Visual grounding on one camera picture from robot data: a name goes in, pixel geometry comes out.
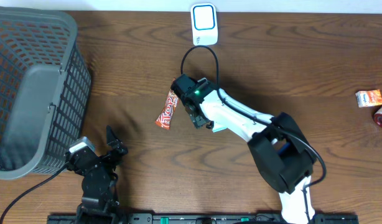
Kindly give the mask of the red Top snack bag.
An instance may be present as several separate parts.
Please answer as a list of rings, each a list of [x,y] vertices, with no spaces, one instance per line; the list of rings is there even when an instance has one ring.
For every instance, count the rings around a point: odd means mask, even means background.
[[[178,105],[178,102],[179,102],[178,96],[172,90],[170,90],[168,92],[165,105],[160,115],[157,117],[155,121],[155,123],[158,126],[164,129],[170,129],[170,122],[172,121],[172,117]]]

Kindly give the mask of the small orange snack packet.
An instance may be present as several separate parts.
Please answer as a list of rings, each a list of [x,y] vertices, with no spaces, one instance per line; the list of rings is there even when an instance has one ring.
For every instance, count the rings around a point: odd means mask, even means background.
[[[382,105],[380,90],[364,90],[355,93],[359,108],[367,108]]]

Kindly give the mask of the teal wet wipes pack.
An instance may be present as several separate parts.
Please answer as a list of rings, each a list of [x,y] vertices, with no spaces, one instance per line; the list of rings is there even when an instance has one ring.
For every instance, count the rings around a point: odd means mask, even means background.
[[[212,126],[212,131],[214,133],[222,131],[222,130],[225,130],[225,129],[226,129],[226,126],[224,126],[224,125],[222,125],[220,123],[216,123],[216,122],[214,122],[214,124]]]

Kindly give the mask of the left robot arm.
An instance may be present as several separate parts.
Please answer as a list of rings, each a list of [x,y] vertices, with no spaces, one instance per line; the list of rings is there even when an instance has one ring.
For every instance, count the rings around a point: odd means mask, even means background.
[[[117,166],[128,153],[111,126],[106,127],[107,145],[111,150],[102,156],[95,153],[95,147],[86,137],[76,140],[66,152],[66,168],[83,176],[82,202],[77,208],[75,223],[126,223],[127,215],[119,209],[116,190]]]

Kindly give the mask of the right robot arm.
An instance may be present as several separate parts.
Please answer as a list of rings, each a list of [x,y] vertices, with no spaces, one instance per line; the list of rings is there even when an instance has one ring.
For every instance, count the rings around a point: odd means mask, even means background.
[[[210,124],[214,132],[229,129],[246,141],[261,177],[279,193],[284,221],[312,221],[315,210],[309,184],[317,156],[291,116],[255,111],[206,78],[195,80],[183,74],[171,90],[195,127]]]

